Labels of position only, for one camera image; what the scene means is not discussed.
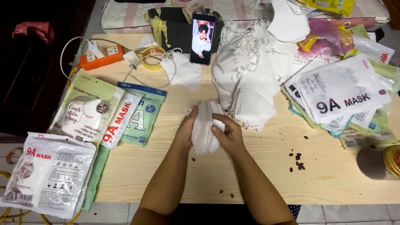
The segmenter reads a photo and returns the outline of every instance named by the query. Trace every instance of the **red cloth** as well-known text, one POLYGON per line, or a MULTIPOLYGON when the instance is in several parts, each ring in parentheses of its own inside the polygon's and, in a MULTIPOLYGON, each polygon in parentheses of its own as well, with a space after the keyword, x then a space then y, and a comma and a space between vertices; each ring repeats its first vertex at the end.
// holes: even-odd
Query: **red cloth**
POLYGON ((14 34, 28 35, 28 28, 47 44, 54 40, 54 31, 49 22, 23 22, 18 24, 12 32, 12 37, 14 37, 14 34))

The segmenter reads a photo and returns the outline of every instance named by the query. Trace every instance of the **mattress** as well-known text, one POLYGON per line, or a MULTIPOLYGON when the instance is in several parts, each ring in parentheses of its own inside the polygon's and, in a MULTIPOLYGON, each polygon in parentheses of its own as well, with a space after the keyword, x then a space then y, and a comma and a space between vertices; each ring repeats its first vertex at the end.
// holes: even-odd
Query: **mattress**
MULTIPOLYGON (((239 26, 245 26, 258 18, 272 15, 272 6, 268 10, 255 9, 255 0, 198 0, 206 8, 217 11, 223 20, 235 20, 239 26)), ((166 0, 165 3, 117 3, 109 0, 103 7, 100 25, 107 34, 151 33, 150 21, 144 14, 151 8, 185 7, 190 2, 166 0)), ((339 14, 313 12, 313 18, 327 18, 336 25, 356 26, 364 24, 366 29, 376 29, 389 22, 389 12, 381 0, 355 0, 352 14, 340 17, 339 14)))

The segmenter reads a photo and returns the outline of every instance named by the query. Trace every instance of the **man on phone screen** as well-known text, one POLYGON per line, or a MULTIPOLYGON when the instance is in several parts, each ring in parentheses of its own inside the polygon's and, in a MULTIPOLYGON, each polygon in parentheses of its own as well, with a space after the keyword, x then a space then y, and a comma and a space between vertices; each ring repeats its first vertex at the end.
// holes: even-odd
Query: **man on phone screen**
POLYGON ((211 39, 207 33, 208 26, 202 24, 198 27, 198 34, 192 38, 192 51, 200 58, 211 56, 211 39))

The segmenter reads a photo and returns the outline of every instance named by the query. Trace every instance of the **metal can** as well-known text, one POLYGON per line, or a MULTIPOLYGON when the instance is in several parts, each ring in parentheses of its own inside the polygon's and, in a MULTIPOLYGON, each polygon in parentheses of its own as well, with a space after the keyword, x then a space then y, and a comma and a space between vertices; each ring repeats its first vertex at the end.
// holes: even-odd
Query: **metal can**
POLYGON ((357 155, 361 172, 374 180, 400 180, 400 145, 361 150, 357 155))

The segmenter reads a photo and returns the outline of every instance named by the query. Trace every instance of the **hand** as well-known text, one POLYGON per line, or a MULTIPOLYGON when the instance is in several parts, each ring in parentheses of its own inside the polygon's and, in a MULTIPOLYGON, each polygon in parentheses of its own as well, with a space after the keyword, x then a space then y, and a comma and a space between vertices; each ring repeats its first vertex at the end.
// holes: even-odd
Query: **hand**
POLYGON ((225 151, 231 157, 245 153, 247 150, 243 142, 241 126, 226 115, 212 114, 212 118, 225 124, 225 133, 217 126, 211 127, 211 132, 220 141, 225 151))
POLYGON ((182 123, 180 124, 178 130, 176 131, 174 141, 172 145, 177 146, 178 148, 183 148, 184 150, 188 150, 193 147, 192 143, 192 130, 193 130, 193 122, 197 117, 198 106, 193 106, 192 112, 189 116, 185 116, 182 123))

